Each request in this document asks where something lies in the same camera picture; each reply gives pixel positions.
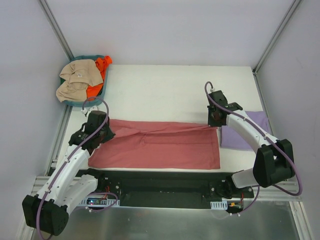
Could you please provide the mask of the pink red t shirt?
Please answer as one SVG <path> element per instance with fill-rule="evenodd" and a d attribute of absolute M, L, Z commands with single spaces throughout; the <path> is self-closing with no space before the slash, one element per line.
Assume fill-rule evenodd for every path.
<path fill-rule="evenodd" d="M 112 119 L 113 139 L 88 160 L 96 169 L 217 170 L 220 165 L 217 128 L 189 122 Z"/>

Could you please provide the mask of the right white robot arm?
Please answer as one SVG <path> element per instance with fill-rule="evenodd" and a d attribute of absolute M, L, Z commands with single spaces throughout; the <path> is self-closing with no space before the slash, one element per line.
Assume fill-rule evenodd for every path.
<path fill-rule="evenodd" d="M 221 90 L 207 93 L 208 118 L 214 126 L 228 126 L 238 133 L 255 153 L 253 167 L 233 173 L 225 184 L 225 192 L 237 197 L 243 188 L 267 188 L 293 178 L 295 173 L 293 148 L 284 139 L 279 140 L 255 123 L 237 103 L 228 103 Z"/>

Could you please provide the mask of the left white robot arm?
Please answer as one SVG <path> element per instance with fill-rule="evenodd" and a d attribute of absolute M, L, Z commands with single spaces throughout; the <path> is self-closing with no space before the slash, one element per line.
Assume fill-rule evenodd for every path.
<path fill-rule="evenodd" d="M 88 114 L 87 121 L 71 135 L 62 162 L 47 182 L 34 196 L 26 195 L 23 199 L 22 209 L 28 227 L 39 233 L 58 236 L 65 229 L 71 213 L 85 197 L 105 191 L 106 175 L 94 169 L 87 169 L 77 183 L 71 183 L 93 152 L 114 136 L 106 112 L 93 110 Z"/>

